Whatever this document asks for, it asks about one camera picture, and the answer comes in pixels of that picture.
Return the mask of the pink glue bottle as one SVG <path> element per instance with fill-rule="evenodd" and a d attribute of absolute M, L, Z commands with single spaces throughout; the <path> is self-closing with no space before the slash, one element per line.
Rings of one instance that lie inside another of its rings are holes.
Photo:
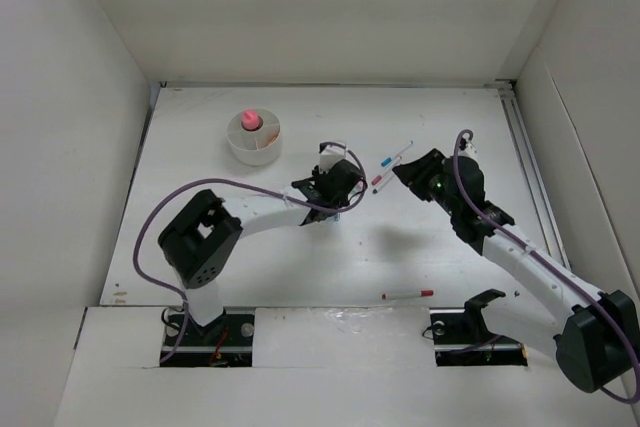
<path fill-rule="evenodd" d="M 245 131 L 257 131 L 262 127 L 262 125 L 262 117 L 255 110 L 245 110 L 241 114 L 241 126 Z"/>

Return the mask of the red capped white pen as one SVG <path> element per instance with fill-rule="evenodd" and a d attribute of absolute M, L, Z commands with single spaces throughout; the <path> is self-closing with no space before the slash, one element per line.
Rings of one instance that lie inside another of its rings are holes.
<path fill-rule="evenodd" d="M 434 295 L 434 291 L 431 289 L 402 291 L 402 292 L 385 292 L 381 295 L 381 299 L 386 301 L 395 301 L 395 300 L 428 298 L 428 297 L 432 297 L 433 295 Z"/>

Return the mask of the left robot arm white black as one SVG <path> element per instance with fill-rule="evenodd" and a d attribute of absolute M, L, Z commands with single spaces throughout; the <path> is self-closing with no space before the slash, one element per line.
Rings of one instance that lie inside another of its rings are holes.
<path fill-rule="evenodd" d="M 190 334 L 205 344 L 222 334 L 225 310 L 216 278 L 240 239 L 323 222 L 347 209 L 352 193 L 365 186 L 363 169 L 342 159 L 327 170 L 315 167 L 310 177 L 292 182 L 282 193 L 261 191 L 227 199 L 210 189 L 196 193 L 158 237 L 185 289 Z"/>

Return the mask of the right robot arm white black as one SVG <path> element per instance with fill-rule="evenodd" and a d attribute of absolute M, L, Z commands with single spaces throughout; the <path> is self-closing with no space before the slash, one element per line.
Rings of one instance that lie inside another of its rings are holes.
<path fill-rule="evenodd" d="M 634 301 L 605 292 L 536 247 L 504 210 L 486 198 L 478 163 L 437 149 L 393 169 L 418 199 L 437 203 L 458 238 L 502 268 L 542 309 L 489 289 L 469 299 L 462 328 L 473 340 L 500 334 L 554 359 L 579 390 L 593 393 L 628 371 L 639 371 L 639 323 Z"/>

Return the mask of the blue capped white pen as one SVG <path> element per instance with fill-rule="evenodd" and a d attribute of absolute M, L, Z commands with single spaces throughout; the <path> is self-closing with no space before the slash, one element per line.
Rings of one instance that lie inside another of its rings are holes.
<path fill-rule="evenodd" d="M 409 142 L 404 144 L 402 147 L 397 149 L 395 152 L 393 152 L 391 155 L 389 155 L 387 158 L 385 158 L 381 162 L 381 164 L 380 164 L 381 167 L 388 166 L 392 161 L 394 161 L 396 158 L 400 157 L 404 152 L 406 152 L 408 149 L 410 149 L 413 146 L 413 144 L 414 144 L 413 140 L 410 140 Z"/>

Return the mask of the pink capped white pen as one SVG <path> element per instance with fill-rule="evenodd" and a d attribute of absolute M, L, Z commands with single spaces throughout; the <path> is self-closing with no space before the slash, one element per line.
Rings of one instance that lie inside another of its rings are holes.
<path fill-rule="evenodd" d="M 386 174 L 380 174 L 378 176 L 376 176 L 373 180 L 372 180 L 372 184 L 374 186 L 377 186 L 378 184 L 380 184 L 381 182 L 385 181 L 386 179 L 388 179 L 389 177 L 391 177 L 393 174 L 392 171 L 387 172 Z"/>

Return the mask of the purple capped white pen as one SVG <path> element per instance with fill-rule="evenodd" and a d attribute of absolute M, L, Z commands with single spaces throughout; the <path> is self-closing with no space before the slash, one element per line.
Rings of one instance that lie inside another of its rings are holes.
<path fill-rule="evenodd" d="M 373 194 L 377 195 L 382 192 L 388 185 L 394 182 L 394 177 L 387 177 L 378 182 L 373 188 Z"/>

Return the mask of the white round divided container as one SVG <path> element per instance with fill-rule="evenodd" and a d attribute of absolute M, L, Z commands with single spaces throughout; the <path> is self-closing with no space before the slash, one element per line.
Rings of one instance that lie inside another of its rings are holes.
<path fill-rule="evenodd" d="M 262 127 L 254 132 L 245 131 L 241 126 L 241 111 L 228 123 L 226 139 L 235 158 L 242 164 L 261 167 L 274 162 L 282 151 L 282 129 L 279 118 L 265 109 L 255 110 L 263 120 Z M 278 134 L 276 142 L 267 145 L 268 141 Z"/>

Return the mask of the aluminium rail right side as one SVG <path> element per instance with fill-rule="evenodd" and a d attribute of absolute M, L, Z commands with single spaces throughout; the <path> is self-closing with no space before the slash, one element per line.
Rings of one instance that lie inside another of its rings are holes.
<path fill-rule="evenodd" d="M 512 141 L 533 202 L 537 222 L 544 239 L 545 247 L 554 259 L 559 261 L 564 268 L 570 270 L 571 264 L 567 257 L 558 224 L 535 158 L 533 147 L 526 131 L 524 119 L 517 102 L 514 84 L 510 81 L 500 80 L 495 81 L 492 84 L 487 84 L 487 87 L 496 89 L 503 106 Z"/>

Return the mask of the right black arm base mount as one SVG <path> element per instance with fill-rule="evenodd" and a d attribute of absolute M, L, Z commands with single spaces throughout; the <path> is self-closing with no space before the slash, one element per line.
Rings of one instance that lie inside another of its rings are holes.
<path fill-rule="evenodd" d="M 524 346 L 488 330 L 482 310 L 506 294 L 489 289 L 468 299 L 462 307 L 430 310 L 430 324 L 422 337 L 431 340 L 437 367 L 527 367 Z"/>

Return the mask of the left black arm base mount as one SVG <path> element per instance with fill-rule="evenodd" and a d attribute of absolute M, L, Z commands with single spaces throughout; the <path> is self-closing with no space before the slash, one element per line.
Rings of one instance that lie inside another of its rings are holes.
<path fill-rule="evenodd" d="M 165 308 L 159 366 L 166 368 L 245 368 L 253 361 L 255 310 L 229 309 L 211 325 L 199 327 L 189 319 L 178 340 L 184 314 Z"/>

